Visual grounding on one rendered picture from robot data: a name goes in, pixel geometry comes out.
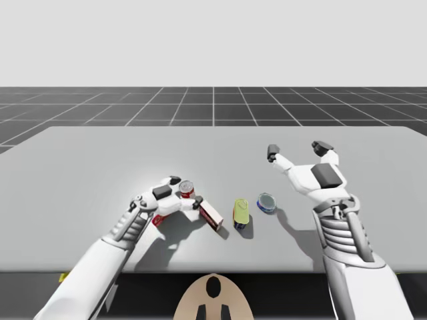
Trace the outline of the red and white can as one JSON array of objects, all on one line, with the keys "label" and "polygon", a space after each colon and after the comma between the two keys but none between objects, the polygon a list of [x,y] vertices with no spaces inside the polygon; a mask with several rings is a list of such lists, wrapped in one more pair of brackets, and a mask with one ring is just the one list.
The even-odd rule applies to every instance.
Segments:
[{"label": "red and white can", "polygon": [[184,198],[184,199],[194,199],[195,198],[194,185],[189,180],[182,181],[179,184],[179,192],[180,192],[181,198]]}]

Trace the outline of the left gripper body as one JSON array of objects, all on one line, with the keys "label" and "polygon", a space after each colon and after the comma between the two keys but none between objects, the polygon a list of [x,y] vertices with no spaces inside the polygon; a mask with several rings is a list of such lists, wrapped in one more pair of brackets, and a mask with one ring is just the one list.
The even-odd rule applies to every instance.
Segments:
[{"label": "left gripper body", "polygon": [[177,185],[170,181],[161,181],[154,187],[150,187],[145,194],[148,195],[149,203],[155,201],[157,209],[151,216],[168,216],[181,210],[181,199],[175,194]]}]

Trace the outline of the tan robot part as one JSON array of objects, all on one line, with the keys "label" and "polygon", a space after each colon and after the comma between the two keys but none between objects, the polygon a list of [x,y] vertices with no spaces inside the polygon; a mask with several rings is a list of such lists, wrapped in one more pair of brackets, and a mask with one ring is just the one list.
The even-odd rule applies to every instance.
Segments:
[{"label": "tan robot part", "polygon": [[223,275],[212,273],[194,281],[181,297],[173,320],[196,320],[201,306],[205,307],[204,320],[223,320],[224,307],[228,307],[231,320],[254,320],[243,292]]}]

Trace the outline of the blue flat can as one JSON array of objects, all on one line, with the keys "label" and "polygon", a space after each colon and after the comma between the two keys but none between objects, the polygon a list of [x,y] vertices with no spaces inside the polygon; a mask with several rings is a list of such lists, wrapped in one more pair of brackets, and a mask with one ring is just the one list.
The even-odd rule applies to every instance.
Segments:
[{"label": "blue flat can", "polygon": [[276,210],[276,200],[269,193],[261,193],[257,200],[258,208],[264,213],[273,213]]}]

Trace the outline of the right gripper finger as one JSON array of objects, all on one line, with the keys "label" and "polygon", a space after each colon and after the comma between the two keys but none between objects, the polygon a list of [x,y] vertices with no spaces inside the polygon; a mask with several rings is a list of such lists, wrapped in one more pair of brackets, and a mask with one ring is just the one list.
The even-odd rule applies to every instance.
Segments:
[{"label": "right gripper finger", "polygon": [[276,144],[268,145],[267,160],[282,174],[288,174],[288,171],[294,167],[289,159],[280,154],[280,148]]},{"label": "right gripper finger", "polygon": [[312,148],[314,153],[320,158],[320,163],[329,163],[338,166],[339,156],[334,148],[323,141],[313,141]]}]

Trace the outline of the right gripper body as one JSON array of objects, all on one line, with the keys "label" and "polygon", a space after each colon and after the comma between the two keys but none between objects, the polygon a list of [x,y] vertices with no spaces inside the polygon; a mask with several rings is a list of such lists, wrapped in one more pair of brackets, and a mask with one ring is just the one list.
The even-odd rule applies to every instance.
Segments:
[{"label": "right gripper body", "polygon": [[286,170],[286,176],[294,190],[314,204],[347,199],[347,181],[333,163],[293,165]]}]

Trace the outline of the red and white carton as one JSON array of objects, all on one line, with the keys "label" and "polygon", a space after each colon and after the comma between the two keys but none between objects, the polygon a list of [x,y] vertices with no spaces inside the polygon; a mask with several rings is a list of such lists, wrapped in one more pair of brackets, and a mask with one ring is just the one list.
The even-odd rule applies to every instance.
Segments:
[{"label": "red and white carton", "polygon": [[219,231],[224,221],[224,218],[214,209],[214,207],[207,201],[203,200],[199,206],[199,213],[207,221],[210,227]]}]

